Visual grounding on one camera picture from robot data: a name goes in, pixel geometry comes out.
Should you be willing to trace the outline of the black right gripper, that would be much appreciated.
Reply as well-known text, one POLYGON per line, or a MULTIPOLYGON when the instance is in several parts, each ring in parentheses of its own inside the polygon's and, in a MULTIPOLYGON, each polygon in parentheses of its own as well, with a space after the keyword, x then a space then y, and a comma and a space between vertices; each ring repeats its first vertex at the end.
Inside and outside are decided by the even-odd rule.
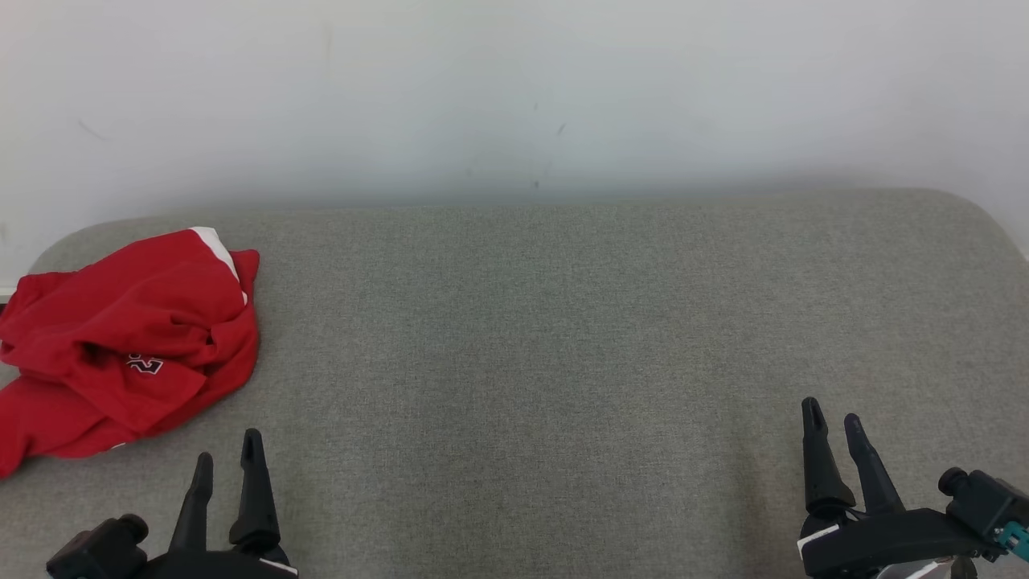
MULTIPOLYGON (((828 425, 818 400, 801 401, 802 465, 809 515, 838 515, 856 506, 839 473, 828 442, 828 425)), ((844 419, 848 451, 859 472, 865 514, 877 515, 827 528, 801 540, 805 575, 811 578, 865 578, 889 565, 951 556, 996 560, 998 546, 954 518, 928 508, 904 511, 904 503, 872 446, 859 415, 844 419)))

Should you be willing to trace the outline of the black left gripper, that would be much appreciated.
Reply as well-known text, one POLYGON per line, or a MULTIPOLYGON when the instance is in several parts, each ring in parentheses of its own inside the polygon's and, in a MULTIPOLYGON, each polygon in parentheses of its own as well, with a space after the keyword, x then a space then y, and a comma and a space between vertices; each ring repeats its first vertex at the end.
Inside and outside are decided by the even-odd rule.
POLYGON ((170 551, 147 560, 146 578, 297 578, 298 569, 279 549, 281 532, 273 502, 271 474, 258 429, 247 429, 241 450, 243 471, 236 521, 229 528, 232 550, 207 551, 208 505, 213 494, 214 462, 209 453, 196 458, 190 487, 175 524, 170 551))

